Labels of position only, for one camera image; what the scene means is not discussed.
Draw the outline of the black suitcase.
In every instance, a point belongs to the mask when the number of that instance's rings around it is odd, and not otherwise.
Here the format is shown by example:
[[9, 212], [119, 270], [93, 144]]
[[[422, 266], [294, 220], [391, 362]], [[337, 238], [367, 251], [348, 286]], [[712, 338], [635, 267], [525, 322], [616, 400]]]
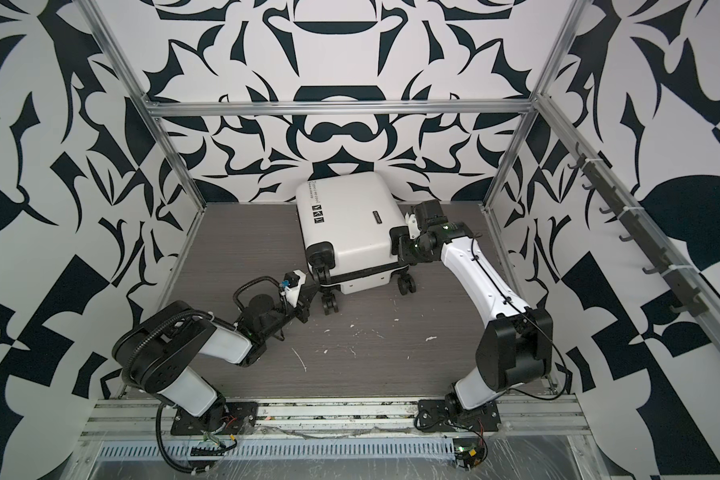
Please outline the black suitcase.
[[309, 180], [296, 189], [305, 259], [319, 286], [325, 314], [344, 295], [397, 280], [402, 295], [417, 291], [398, 241], [409, 234], [404, 216], [382, 176], [373, 172]]

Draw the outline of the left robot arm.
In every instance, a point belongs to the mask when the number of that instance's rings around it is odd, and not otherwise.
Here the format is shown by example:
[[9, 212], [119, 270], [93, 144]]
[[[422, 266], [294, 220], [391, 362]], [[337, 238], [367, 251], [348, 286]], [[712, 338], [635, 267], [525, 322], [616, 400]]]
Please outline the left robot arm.
[[284, 328], [292, 320], [308, 321], [319, 290], [319, 285], [300, 270], [286, 273], [282, 280], [260, 276], [233, 293], [239, 310], [234, 322], [174, 301], [115, 342], [112, 357], [121, 367], [123, 383], [159, 402], [156, 443], [169, 467], [178, 473], [199, 475], [213, 464], [179, 463], [169, 454], [162, 429], [167, 407], [175, 408], [202, 434], [203, 442], [194, 447], [195, 453], [223, 456], [238, 446], [236, 438], [221, 439], [237, 418], [226, 397], [192, 369], [194, 359], [208, 356], [239, 367], [253, 365], [266, 352], [269, 339], [284, 340]]

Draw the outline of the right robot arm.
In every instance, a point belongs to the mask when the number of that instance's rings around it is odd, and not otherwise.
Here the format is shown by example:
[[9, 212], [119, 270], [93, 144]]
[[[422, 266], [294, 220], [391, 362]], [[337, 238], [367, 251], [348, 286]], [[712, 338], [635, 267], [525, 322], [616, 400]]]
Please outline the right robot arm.
[[475, 367], [455, 382], [445, 397], [446, 421], [455, 428], [471, 425], [470, 416], [509, 391], [551, 373], [553, 320], [533, 309], [501, 278], [482, 252], [472, 231], [446, 217], [436, 200], [414, 206], [405, 215], [409, 233], [397, 241], [407, 265], [442, 263], [459, 281], [484, 324]]

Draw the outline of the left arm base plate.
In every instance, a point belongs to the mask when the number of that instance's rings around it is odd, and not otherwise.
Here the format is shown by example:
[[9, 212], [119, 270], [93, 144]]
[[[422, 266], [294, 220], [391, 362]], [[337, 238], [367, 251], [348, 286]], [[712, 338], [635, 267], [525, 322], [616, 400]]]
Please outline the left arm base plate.
[[203, 415], [195, 417], [178, 408], [170, 429], [173, 436], [200, 435], [203, 432], [217, 435], [236, 435], [256, 425], [259, 403], [253, 401], [214, 403]]

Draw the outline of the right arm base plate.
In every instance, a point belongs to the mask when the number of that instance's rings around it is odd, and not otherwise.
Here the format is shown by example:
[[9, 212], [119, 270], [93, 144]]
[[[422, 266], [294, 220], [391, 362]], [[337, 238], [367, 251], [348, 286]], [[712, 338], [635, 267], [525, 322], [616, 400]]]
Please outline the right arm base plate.
[[445, 433], [459, 430], [480, 432], [498, 432], [501, 418], [495, 402], [465, 410], [456, 397], [445, 399], [421, 399], [417, 402], [414, 427], [425, 433]]

